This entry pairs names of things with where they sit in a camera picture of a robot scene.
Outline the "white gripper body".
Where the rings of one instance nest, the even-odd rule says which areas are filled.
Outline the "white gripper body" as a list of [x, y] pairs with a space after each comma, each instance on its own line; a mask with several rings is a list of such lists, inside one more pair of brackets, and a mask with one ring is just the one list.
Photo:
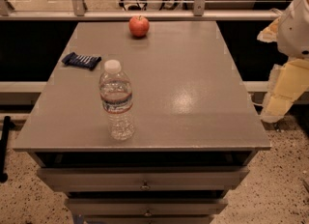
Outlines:
[[294, 58], [309, 58], [309, 1], [293, 0], [280, 16], [278, 50]]

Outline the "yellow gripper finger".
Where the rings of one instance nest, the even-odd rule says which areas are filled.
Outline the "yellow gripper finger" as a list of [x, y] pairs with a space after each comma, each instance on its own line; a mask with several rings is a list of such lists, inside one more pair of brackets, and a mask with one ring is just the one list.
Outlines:
[[261, 120], [276, 123], [283, 119], [295, 101], [308, 89], [308, 59], [290, 58], [283, 66], [274, 65], [268, 78]]
[[260, 42], [277, 42], [279, 21], [280, 18], [273, 20], [268, 27], [266, 27], [258, 34], [257, 40]]

